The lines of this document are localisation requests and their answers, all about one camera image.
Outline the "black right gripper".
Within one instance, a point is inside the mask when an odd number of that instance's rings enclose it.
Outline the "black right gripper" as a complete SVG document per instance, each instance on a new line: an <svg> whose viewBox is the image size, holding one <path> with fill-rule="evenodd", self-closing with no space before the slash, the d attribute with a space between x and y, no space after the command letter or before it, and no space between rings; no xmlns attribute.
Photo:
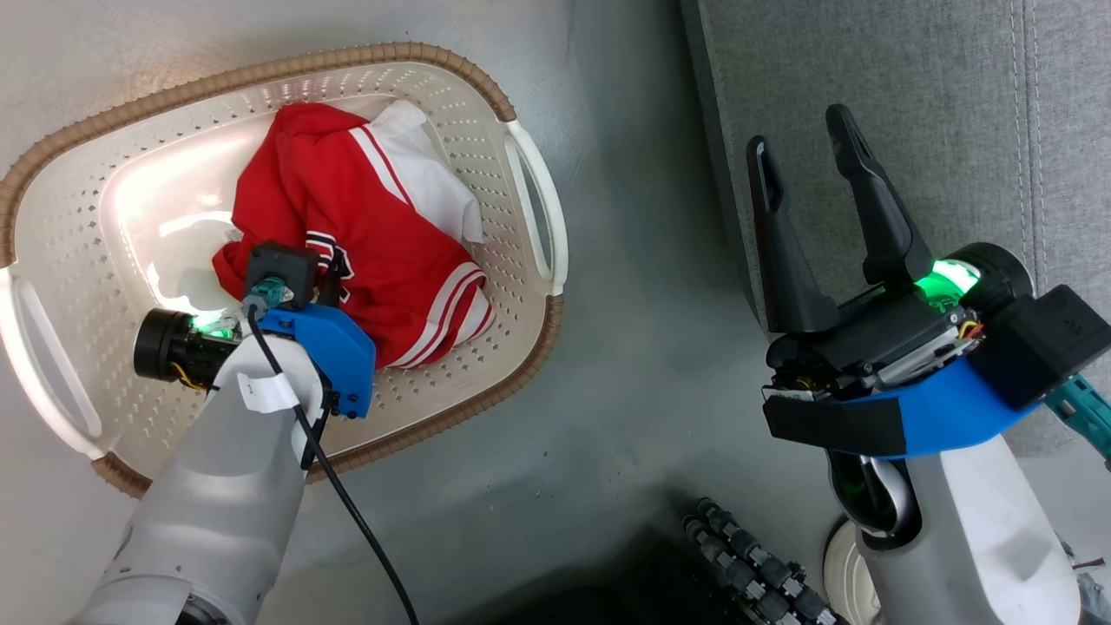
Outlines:
<svg viewBox="0 0 1111 625"><path fill-rule="evenodd" d="M989 309L1033 293L1025 265L1003 246L979 242L934 261L849 108L825 108L825 127L864 235L865 282L915 284L851 299L838 324L838 305L818 285L792 225L770 143L753 137L745 167L767 327L810 333L773 341L765 399L848 401L908 386L975 349Z"/></svg>

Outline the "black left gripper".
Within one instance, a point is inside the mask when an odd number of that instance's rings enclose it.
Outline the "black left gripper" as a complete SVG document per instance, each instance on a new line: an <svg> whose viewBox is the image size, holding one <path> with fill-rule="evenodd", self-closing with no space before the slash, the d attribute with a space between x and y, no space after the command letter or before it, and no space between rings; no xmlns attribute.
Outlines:
<svg viewBox="0 0 1111 625"><path fill-rule="evenodd" d="M346 255L334 254L326 265L319 304L338 308L346 300ZM187 389L212 389L220 367L240 342L239 335L206 333L189 313L156 308L136 331L134 371L141 379L180 383Z"/></svg>

